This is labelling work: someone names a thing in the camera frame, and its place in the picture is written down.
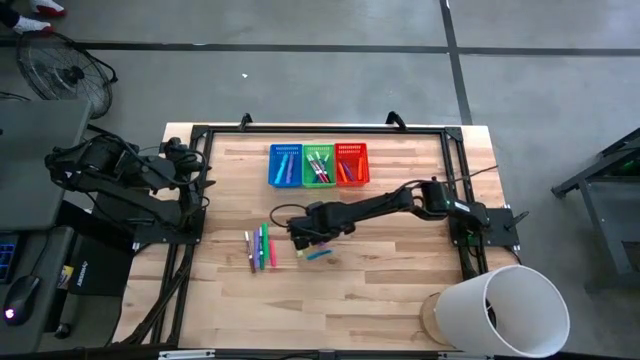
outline orange marker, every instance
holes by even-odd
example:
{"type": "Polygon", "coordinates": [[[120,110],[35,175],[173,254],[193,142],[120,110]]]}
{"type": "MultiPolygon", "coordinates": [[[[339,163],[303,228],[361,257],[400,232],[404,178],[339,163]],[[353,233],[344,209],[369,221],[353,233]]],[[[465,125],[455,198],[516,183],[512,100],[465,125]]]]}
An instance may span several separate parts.
{"type": "Polygon", "coordinates": [[[362,181],[362,158],[358,158],[358,181],[362,181]]]}
{"type": "Polygon", "coordinates": [[[344,168],[342,167],[342,162],[338,163],[338,170],[340,170],[340,176],[342,177],[342,181],[348,182],[347,175],[344,173],[344,168]]]}

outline wooden tabletop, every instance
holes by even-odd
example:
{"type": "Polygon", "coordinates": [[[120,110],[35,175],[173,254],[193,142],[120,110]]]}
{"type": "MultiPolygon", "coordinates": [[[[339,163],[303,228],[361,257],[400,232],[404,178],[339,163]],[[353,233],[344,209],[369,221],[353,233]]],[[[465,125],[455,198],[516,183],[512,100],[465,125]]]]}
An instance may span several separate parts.
{"type": "MultiPolygon", "coordinates": [[[[192,125],[170,123],[164,139],[177,136],[188,143],[192,125]]],[[[462,130],[470,171],[495,165],[487,127],[462,130]]],[[[329,243],[332,255],[314,261],[297,258],[286,230],[271,224],[278,268],[255,275],[244,242],[244,231],[268,222],[279,204],[349,203],[413,179],[444,180],[438,137],[216,134],[211,165],[208,179],[217,184],[205,193],[211,204],[191,271],[181,347],[447,349],[426,336],[418,321],[429,295],[462,280],[446,220],[427,222],[403,213],[363,221],[355,233],[329,243]],[[367,143],[371,183],[331,189],[274,189],[267,184],[271,144],[334,142],[367,143]]],[[[497,170],[473,177],[472,183],[477,201],[487,207],[504,205],[497,170]]],[[[299,214],[282,209],[276,219],[284,222],[299,214]]],[[[135,258],[114,341],[129,335],[158,297],[166,252],[167,246],[153,245],[135,258]]],[[[496,248],[487,249],[487,261],[490,269],[515,263],[511,254],[496,248]]]]}

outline concrete floor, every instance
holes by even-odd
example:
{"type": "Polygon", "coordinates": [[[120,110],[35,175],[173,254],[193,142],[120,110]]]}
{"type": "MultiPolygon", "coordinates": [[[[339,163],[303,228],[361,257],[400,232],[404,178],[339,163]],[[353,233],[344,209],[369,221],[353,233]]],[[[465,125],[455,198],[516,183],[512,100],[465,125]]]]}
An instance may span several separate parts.
{"type": "MultiPolygon", "coordinates": [[[[81,40],[243,44],[447,44],[437,0],[61,0],[55,24],[81,40]]],[[[449,0],[458,44],[634,48],[634,0],[449,0]]],[[[95,122],[142,146],[170,121],[460,124],[447,55],[93,51],[118,70],[113,107],[95,122]]],[[[13,51],[0,90],[35,97],[13,51]]],[[[587,294],[603,271],[582,199],[549,189],[640,121],[640,58],[461,56],[474,124],[488,125],[524,263],[548,276],[571,313],[565,350],[638,357],[640,293],[587,294]]]]}

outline electric fan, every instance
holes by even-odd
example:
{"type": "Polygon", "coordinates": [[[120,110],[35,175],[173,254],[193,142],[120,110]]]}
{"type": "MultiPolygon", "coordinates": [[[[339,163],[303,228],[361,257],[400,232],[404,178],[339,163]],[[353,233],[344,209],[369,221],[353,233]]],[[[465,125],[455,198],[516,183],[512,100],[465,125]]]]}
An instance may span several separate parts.
{"type": "Polygon", "coordinates": [[[55,32],[27,32],[18,39],[17,50],[22,76],[42,99],[87,100],[92,119],[111,107],[111,84],[118,81],[115,70],[75,41],[55,32]],[[111,79],[102,66],[111,71],[111,79]]]}

